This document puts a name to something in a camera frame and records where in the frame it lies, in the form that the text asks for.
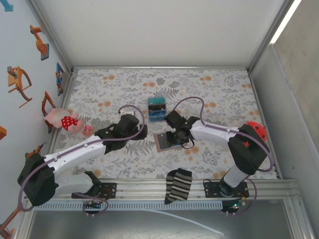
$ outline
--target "striped sock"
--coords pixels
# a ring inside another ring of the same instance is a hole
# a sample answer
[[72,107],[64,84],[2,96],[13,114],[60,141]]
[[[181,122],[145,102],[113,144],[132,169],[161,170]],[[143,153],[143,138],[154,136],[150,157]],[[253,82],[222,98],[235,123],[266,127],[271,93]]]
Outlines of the striped sock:
[[175,177],[175,173],[176,172],[177,172],[177,170],[173,170],[173,171],[169,172],[167,174],[167,176],[166,176],[166,195],[165,195],[165,200],[170,194],[171,187],[173,186],[173,181],[174,181],[174,177]]
[[166,196],[165,196],[165,202],[164,202],[165,204],[170,204],[175,200],[182,200],[182,201],[187,200],[188,194],[190,191],[191,182],[192,182],[192,173],[190,171],[187,171],[181,168],[177,170],[177,172],[175,173],[173,182],[171,183],[171,181],[169,181],[169,185],[171,185],[171,188],[170,188],[170,193],[168,195],[167,193],[169,192],[169,190],[167,190],[167,186],[168,186],[167,182],[168,180],[166,178]]

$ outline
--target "gray floor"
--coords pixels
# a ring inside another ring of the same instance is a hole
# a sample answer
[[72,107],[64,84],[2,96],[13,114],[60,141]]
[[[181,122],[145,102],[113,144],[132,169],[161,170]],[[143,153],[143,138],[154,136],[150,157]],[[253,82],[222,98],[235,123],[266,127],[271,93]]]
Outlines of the gray floor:
[[289,239],[282,205],[257,201],[246,214],[221,211],[168,211],[224,233],[152,212],[106,212],[86,218],[82,212],[36,212],[29,239]]

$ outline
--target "white wire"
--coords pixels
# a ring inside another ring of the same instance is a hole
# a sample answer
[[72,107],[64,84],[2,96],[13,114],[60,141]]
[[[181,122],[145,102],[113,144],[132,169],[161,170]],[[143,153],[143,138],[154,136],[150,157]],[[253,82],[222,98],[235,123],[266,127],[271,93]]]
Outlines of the white wire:
[[180,217],[180,216],[177,216],[177,215],[174,215],[174,214],[171,214],[171,213],[167,213],[167,212],[162,212],[162,211],[157,211],[157,210],[152,210],[152,209],[142,209],[141,211],[146,211],[146,212],[152,212],[152,213],[160,213],[160,214],[164,214],[164,215],[167,215],[167,216],[170,216],[170,217],[174,217],[174,218],[178,218],[178,219],[181,219],[181,220],[184,220],[184,221],[187,221],[189,223],[193,223],[193,224],[196,224],[202,228],[205,228],[207,230],[210,230],[211,232],[213,233],[217,233],[217,234],[220,234],[221,236],[224,236],[224,233],[221,233],[213,228],[209,228],[203,224],[200,224],[198,222],[195,222],[191,219],[187,219],[187,218],[183,218],[183,217]]

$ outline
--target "floral tablecloth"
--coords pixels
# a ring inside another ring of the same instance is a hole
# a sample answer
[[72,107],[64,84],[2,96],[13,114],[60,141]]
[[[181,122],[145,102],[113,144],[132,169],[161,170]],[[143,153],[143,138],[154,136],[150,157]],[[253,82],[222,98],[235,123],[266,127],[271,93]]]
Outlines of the floral tablecloth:
[[[85,119],[95,131],[120,119],[120,106],[139,107],[148,125],[145,140],[130,141],[107,155],[92,158],[71,174],[93,171],[99,178],[165,178],[173,169],[192,171],[194,178],[221,178],[234,164],[228,148],[207,141],[196,141],[192,149],[157,152],[154,133],[170,130],[164,122],[148,122],[148,98],[165,97],[167,110],[185,97],[200,96],[205,101],[205,121],[227,126],[241,126],[247,121],[261,122],[256,100],[246,71],[105,69],[79,70],[68,108]],[[178,107],[185,118],[198,116],[201,103],[188,100]],[[62,129],[55,151],[71,147],[85,137]],[[268,168],[268,159],[262,168]],[[257,172],[251,178],[275,179],[275,171]]]

